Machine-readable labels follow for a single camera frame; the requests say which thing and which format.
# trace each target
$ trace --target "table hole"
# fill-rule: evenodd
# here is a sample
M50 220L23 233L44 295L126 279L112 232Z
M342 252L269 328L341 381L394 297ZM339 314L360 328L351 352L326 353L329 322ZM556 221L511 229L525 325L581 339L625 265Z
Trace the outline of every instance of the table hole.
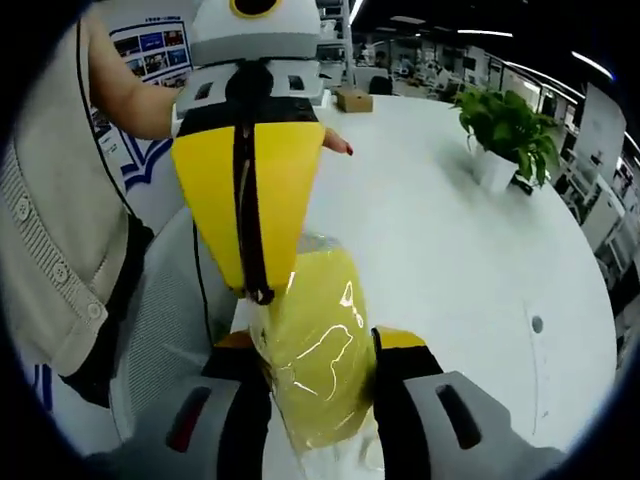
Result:
M533 328L533 331L536 333L541 333L543 327L544 327L544 322L542 321L542 319L537 315L533 317L533 320L531 321L531 328Z

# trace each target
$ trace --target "black cable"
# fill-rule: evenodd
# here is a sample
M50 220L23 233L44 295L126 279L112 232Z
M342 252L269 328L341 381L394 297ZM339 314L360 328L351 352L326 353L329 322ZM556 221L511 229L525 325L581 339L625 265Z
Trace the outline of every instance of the black cable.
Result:
M82 106L84 107L84 114L87 117L87 122L89 123L89 130L91 131L91 138L93 138L93 142L96 144L96 149L98 150L98 155L100 155L100 161L102 162L102 167L104 168L105 173L107 174L107 177L109 177L109 180L111 181L111 185L113 185L113 188L115 189L116 193L118 194L118 197L120 197L120 200L122 201L122 204L127 208L127 210L129 211L129 213L132 216L136 216L135 213L133 213L133 208L131 208L131 205L129 205L129 203L127 202L127 199L124 197L124 194L122 193L122 191L120 191L120 188L118 187L118 184L116 183L115 179L113 178L113 175L111 174L111 170L109 170L109 166L107 165L107 159L104 158L104 152L102 151L102 147L100 146L100 142L98 142L98 139L96 138L94 132L93 132L93 120L91 119L91 111L89 110L89 102L87 102L87 95L86 92L84 91L84 82L82 80L82 69L80 67L81 60L80 60L80 39L81 39L81 25L82 21L78 20L77 28L76 28L76 74L78 75L78 86L80 88L80 97L82 98Z
M209 302L207 294L204 291L204 282L202 281L202 270L200 269L200 253L198 252L198 227L193 222L193 258L196 262L196 272L198 273L198 283L200 284L200 293L202 294L202 305L204 307L204 326L207 329L209 342L213 345L213 335L211 334L211 326L209 325Z

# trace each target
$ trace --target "robot camera lens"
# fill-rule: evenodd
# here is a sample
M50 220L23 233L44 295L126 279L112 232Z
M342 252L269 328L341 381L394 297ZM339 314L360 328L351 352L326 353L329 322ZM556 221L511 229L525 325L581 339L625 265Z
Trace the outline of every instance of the robot camera lens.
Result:
M269 13L279 0L231 0L236 12L243 16L255 17Z

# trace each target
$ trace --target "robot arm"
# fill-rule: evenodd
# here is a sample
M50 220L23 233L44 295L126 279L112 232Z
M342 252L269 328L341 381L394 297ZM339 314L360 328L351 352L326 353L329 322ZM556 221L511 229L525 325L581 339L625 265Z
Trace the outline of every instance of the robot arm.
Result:
M147 407L131 439L89 463L118 479L262 478L269 387L250 341L233 338L213 349L203 376L183 379Z
M293 270L325 130L313 0L205 0L172 156L226 284L269 304Z
M442 373L424 344L409 338L385 348L385 335L373 335L385 478L526 480L560 463L561 452L513 432L508 410L477 385ZM144 411L133 438L92 463L116 478L262 478L269 388L248 335L231 337L214 348L202 377L175 385Z
M443 373L425 345L385 349L376 330L374 338L387 479L533 480L562 461L560 451L518 436L509 411L471 380Z

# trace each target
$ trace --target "potted plant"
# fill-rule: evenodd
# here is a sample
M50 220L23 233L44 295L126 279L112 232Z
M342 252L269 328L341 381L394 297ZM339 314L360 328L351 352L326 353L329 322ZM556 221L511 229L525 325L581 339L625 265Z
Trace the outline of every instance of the potted plant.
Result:
M558 164L549 136L552 118L535 113L518 94L469 89L456 96L460 124L478 141L474 177L492 192L504 191L517 172L529 181L535 174L544 184L548 164Z

